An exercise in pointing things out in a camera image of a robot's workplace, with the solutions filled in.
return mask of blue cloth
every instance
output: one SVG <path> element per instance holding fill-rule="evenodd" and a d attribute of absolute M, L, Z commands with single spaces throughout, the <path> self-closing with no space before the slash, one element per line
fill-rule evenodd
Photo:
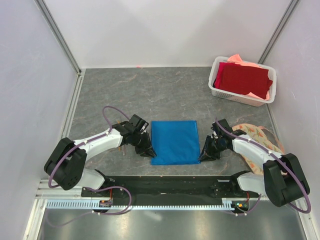
<path fill-rule="evenodd" d="M 199 164 L 197 122 L 152 121 L 151 143 L 156 157 L 151 165 Z"/>

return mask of laundry basket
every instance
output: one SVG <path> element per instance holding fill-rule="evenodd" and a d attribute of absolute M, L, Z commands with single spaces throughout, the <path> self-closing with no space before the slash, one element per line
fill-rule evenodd
<path fill-rule="evenodd" d="M 276 70 L 270 66 L 265 66 L 265 65 L 261 65 L 258 64 L 261 68 L 264 69 L 268 69 L 268 77 L 270 80 L 273 81 L 270 89 L 269 89 L 269 95 L 270 98 L 269 100 L 263 100 L 263 99 L 258 99 L 258 98 L 254 98 L 254 97 L 250 97 L 250 96 L 246 96 L 246 95 L 241 95 L 241 94 L 237 94 L 237 93 L 233 93 L 233 92 L 229 92 L 229 91 L 224 91 L 224 90 L 220 90 L 217 88 L 214 88 L 214 82 L 215 79 L 217 77 L 217 73 L 218 73 L 218 69 L 219 69 L 219 63 L 226 63 L 228 60 L 228 57 L 225 56 L 218 56 L 215 60 L 214 63 L 212 65 L 212 69 L 210 72 L 210 76 L 209 76 L 209 88 L 211 89 L 212 95 L 218 98 L 223 98 L 223 99 L 229 99 L 232 101 L 236 101 L 239 103 L 243 103 L 243 104 L 248 104 L 251 106 L 255 106 L 255 107 L 260 107 L 263 104 L 270 104 L 275 100 L 275 95 L 276 95 L 276 86 L 277 86 L 277 75 L 276 75 Z"/>

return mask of orange patterned fabric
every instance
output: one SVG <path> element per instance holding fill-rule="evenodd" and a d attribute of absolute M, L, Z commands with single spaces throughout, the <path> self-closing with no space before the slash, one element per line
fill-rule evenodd
<path fill-rule="evenodd" d="M 266 128 L 264 128 L 263 126 L 255 126 L 252 124 L 243 123 L 243 124 L 239 124 L 239 125 L 232 127 L 233 131 L 238 130 L 238 129 L 246 132 L 253 140 L 255 140 L 257 143 L 262 144 L 263 146 L 267 147 L 268 149 L 276 151 L 278 153 L 282 153 L 282 154 L 285 153 L 283 145 L 281 144 L 281 142 L 279 142 L 279 140 L 275 136 L 274 136 L 274 138 L 275 138 L 278 146 L 272 144 L 268 140 L 266 134 L 263 132 L 263 129 L 266 129 Z M 259 175 L 264 174 L 263 170 L 259 166 L 257 166 L 251 159 L 248 159 L 245 156 L 242 156 L 242 157 L 244 158 L 245 162 L 249 165 L 249 167 L 251 168 L 251 170 L 254 174 L 259 174 Z"/>

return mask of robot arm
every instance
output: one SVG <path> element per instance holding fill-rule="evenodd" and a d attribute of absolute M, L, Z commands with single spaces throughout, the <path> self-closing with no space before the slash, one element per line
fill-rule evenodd
<path fill-rule="evenodd" d="M 117 148 L 122 145 L 132 145 L 135 152 L 142 157 L 155 157 L 156 153 L 152 148 L 149 134 L 146 128 L 149 124 L 137 115 L 133 115 L 129 121 L 124 121 L 112 126 L 97 135 L 72 141 L 63 138 L 59 141 L 48 161 L 44 166 L 44 171 L 51 175 L 60 159 L 70 149 L 78 144 L 68 159 L 57 169 L 53 179 L 64 189 L 70 190 L 74 186 L 85 186 L 92 189 L 99 189 L 105 182 L 105 176 L 97 171 L 85 168 L 85 163 L 90 158 L 109 149 Z"/>
<path fill-rule="evenodd" d="M 274 154 L 297 176 L 306 193 L 310 193 L 308 182 L 295 155 L 291 153 L 282 155 L 272 150 L 265 152 L 244 131 L 233 131 L 225 119 L 218 122 L 226 131 L 242 139 L 226 134 L 214 122 L 211 128 L 213 134 L 206 137 L 200 161 L 217 160 L 220 158 L 220 152 L 226 149 L 248 157 L 263 169 L 263 175 L 256 175 L 248 171 L 239 172 L 233 175 L 234 184 L 240 191 L 267 195 L 274 205 L 281 207 L 303 197 L 303 193 L 291 175 L 283 174 L 287 171 L 270 156 Z"/>

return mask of folded red fabric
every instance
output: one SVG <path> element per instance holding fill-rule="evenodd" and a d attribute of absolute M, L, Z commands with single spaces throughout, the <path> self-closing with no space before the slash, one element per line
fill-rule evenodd
<path fill-rule="evenodd" d="M 223 62 L 223 61 L 219 63 L 218 72 L 216 74 L 216 78 L 215 78 L 215 81 L 214 81 L 214 87 L 216 89 L 220 88 L 220 84 L 221 84 L 221 81 L 222 81 L 222 76 L 224 74 L 224 69 L 225 69 L 226 65 L 236 65 L 236 64 L 235 63 L 231 63 L 231 62 Z"/>
<path fill-rule="evenodd" d="M 218 89 L 235 94 L 253 93 L 266 99 L 273 81 L 268 77 L 268 69 L 238 64 L 226 64 L 223 68 L 222 81 Z"/>

